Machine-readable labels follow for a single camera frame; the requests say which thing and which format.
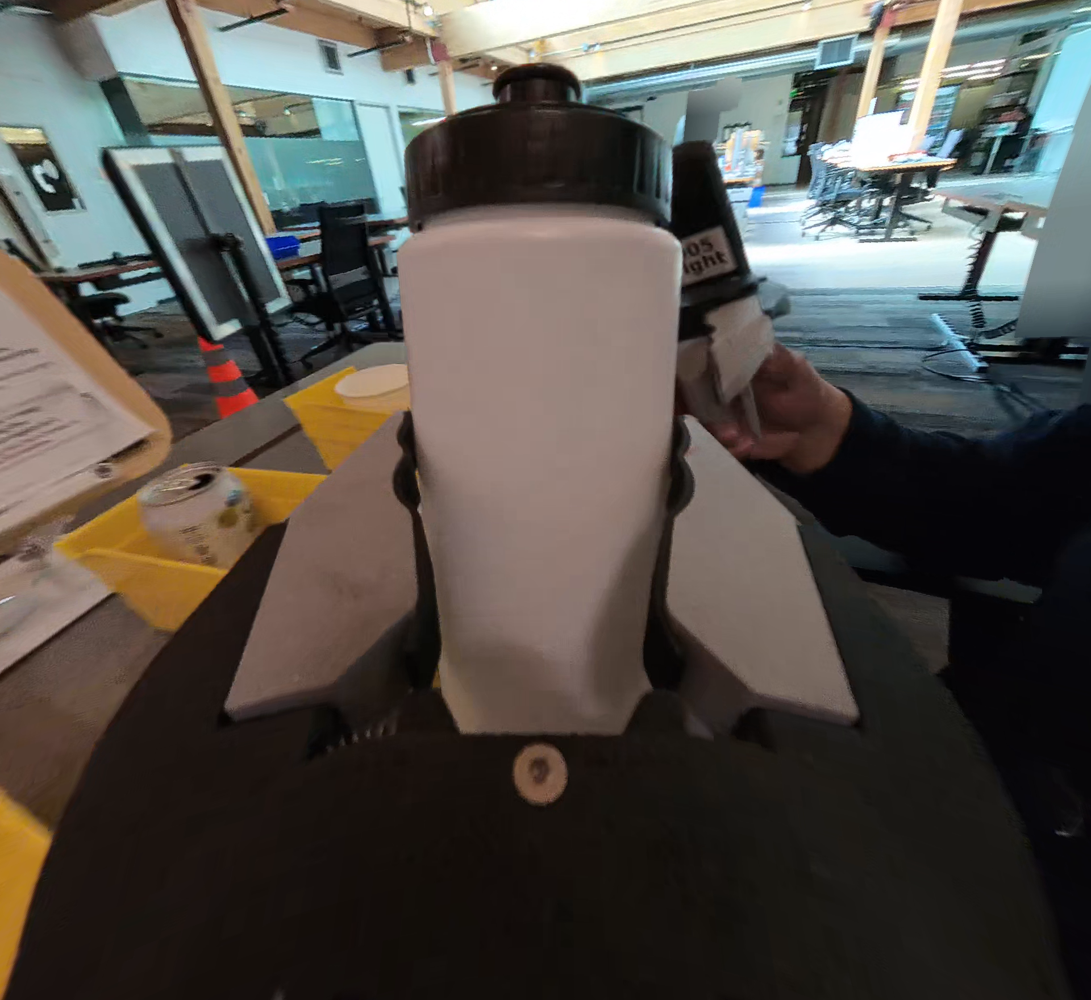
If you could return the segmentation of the brown clipboard with papers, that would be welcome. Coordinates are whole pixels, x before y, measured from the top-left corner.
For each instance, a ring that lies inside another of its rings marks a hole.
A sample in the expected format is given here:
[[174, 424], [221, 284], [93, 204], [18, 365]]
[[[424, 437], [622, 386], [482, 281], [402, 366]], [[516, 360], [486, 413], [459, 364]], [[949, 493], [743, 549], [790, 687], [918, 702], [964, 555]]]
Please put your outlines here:
[[149, 474], [169, 421], [46, 284], [1, 257], [1, 545]]

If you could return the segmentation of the framed wall picture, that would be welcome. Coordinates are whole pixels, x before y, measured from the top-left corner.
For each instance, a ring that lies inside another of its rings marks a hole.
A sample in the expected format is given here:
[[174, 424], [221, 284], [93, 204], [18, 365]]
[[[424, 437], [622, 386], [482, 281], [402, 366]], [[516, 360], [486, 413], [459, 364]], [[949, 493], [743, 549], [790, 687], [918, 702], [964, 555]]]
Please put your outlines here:
[[47, 214], [86, 210], [77, 186], [65, 172], [59, 153], [41, 126], [3, 124], [1, 138]]

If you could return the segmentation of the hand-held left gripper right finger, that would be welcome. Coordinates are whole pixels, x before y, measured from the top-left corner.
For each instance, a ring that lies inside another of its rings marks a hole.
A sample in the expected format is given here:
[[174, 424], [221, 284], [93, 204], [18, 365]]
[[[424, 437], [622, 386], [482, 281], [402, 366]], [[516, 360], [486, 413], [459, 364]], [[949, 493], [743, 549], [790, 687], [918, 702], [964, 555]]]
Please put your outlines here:
[[854, 726], [859, 707], [798, 518], [692, 415], [648, 516], [648, 680], [711, 738], [747, 714]]

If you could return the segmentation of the white bottle with black cap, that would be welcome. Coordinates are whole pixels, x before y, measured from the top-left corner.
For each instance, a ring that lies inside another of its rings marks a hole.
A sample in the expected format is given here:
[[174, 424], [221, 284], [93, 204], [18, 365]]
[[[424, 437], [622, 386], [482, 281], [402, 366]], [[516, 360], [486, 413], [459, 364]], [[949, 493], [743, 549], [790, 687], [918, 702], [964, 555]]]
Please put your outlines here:
[[616, 735], [674, 422], [671, 150], [524, 65], [405, 154], [398, 256], [440, 680], [465, 733]]

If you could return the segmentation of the white paper cup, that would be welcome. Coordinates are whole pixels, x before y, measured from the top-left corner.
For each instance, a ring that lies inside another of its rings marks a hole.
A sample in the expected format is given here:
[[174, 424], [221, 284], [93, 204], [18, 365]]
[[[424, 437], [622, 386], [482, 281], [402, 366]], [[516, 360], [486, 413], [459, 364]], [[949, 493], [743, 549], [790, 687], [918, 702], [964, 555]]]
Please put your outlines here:
[[408, 411], [408, 368], [400, 363], [355, 370], [336, 382], [334, 394], [355, 411], [386, 415]]

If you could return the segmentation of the wooden standing desk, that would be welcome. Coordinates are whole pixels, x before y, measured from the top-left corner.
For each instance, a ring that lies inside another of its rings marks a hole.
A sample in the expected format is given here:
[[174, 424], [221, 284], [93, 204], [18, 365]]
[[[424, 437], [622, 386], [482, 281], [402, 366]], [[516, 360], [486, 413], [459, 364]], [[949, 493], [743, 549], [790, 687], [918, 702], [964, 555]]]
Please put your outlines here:
[[990, 257], [1002, 238], [1021, 234], [1029, 240], [1038, 239], [1048, 212], [1057, 177], [1057, 174], [1005, 174], [997, 181], [981, 178], [978, 181], [943, 184], [937, 189], [937, 194], [943, 200], [943, 213], [975, 229], [976, 242], [972, 248], [962, 284], [957, 290], [924, 292], [918, 298], [921, 302], [934, 306], [964, 306], [970, 316], [970, 330], [958, 334], [966, 338], [971, 349], [988, 363], [988, 358], [978, 352], [978, 349], [982, 345], [1011, 334], [1017, 321], [1010, 318], [1000, 325], [990, 325], [985, 308], [990, 304], [1021, 303], [1023, 294], [1021, 290], [982, 291], [981, 285], [990, 266]]

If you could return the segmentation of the white power strip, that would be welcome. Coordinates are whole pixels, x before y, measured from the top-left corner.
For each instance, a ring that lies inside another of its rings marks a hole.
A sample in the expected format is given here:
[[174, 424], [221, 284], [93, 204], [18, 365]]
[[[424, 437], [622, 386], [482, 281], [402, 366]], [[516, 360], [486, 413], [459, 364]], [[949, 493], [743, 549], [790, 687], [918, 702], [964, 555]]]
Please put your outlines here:
[[937, 338], [937, 348], [932, 351], [928, 359], [931, 361], [938, 360], [956, 368], [943, 374], [947, 377], [983, 379], [990, 370], [990, 363], [971, 349], [971, 345], [966, 338], [955, 332], [942, 314], [932, 312], [928, 322]]

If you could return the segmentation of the white paper sheet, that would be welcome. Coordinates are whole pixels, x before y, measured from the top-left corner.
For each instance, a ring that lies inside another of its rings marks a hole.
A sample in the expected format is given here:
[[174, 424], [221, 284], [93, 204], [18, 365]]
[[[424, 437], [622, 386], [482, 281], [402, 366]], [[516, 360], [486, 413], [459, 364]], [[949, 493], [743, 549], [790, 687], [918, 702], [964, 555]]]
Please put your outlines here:
[[1, 673], [101, 604], [101, 579], [55, 546], [29, 549], [1, 564]]

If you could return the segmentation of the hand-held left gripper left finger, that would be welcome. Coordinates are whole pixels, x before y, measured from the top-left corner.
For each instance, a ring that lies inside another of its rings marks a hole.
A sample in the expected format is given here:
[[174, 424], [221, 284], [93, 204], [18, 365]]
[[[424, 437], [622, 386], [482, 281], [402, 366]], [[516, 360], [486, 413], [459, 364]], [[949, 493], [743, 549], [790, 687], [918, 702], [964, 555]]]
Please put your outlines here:
[[226, 711], [411, 720], [441, 652], [413, 415], [398, 413], [290, 516]]

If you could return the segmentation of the person's right hand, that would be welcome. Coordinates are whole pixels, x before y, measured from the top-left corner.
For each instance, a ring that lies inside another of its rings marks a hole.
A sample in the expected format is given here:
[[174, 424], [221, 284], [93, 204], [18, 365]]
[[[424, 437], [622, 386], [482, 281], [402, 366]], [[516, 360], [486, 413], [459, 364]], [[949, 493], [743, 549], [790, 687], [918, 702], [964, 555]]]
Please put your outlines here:
[[840, 447], [852, 417], [848, 394], [834, 386], [810, 361], [782, 344], [750, 383], [753, 413], [733, 409], [709, 431], [741, 461], [780, 463], [796, 474], [824, 468]]

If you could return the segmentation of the white printed drink can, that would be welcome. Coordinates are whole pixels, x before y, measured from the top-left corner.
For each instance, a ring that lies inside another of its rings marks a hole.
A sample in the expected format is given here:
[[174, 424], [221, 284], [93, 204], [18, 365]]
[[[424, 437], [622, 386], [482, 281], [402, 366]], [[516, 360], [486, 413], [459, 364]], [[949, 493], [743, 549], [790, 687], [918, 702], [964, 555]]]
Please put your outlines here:
[[177, 561], [230, 569], [254, 542], [260, 519], [251, 491], [217, 463], [185, 463], [137, 493], [141, 523]]

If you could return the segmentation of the row of grey office chairs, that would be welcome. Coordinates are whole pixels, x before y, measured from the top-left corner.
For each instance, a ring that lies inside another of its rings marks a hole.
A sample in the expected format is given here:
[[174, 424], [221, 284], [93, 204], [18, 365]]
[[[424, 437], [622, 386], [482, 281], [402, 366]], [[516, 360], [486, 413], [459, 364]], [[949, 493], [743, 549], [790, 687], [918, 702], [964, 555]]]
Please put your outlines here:
[[827, 148], [822, 143], [810, 147], [807, 197], [811, 203], [799, 220], [802, 238], [818, 239], [834, 229], [843, 229], [851, 234], [858, 234], [860, 230], [864, 190], [856, 183], [856, 173], [851, 166], [826, 157]]

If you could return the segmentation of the black office chair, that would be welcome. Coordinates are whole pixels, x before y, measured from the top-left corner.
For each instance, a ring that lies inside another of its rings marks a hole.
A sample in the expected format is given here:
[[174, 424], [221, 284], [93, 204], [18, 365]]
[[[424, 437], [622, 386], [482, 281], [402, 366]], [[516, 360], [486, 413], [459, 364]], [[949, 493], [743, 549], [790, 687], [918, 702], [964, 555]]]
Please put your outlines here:
[[309, 269], [310, 287], [295, 312], [317, 320], [328, 337], [301, 356], [307, 370], [317, 356], [401, 341], [363, 202], [322, 203], [319, 226], [320, 260]]

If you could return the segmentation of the person's dark clothing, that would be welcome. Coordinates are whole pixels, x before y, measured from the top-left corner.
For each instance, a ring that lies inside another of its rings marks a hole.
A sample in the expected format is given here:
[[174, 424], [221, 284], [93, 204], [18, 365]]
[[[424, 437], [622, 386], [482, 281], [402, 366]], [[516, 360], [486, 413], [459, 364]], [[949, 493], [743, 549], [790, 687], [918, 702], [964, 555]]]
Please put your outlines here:
[[1021, 816], [1075, 998], [1090, 993], [1090, 553], [1062, 552], [1034, 603], [950, 604], [942, 674]]

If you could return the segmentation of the long wooden office table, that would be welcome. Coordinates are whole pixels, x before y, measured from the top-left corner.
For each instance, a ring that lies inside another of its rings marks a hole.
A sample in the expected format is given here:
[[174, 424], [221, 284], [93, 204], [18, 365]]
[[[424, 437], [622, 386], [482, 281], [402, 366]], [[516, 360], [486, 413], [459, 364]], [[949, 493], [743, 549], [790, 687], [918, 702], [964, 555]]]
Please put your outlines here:
[[928, 202], [955, 158], [908, 156], [851, 171], [850, 226], [862, 243], [914, 242], [933, 222], [911, 208]]

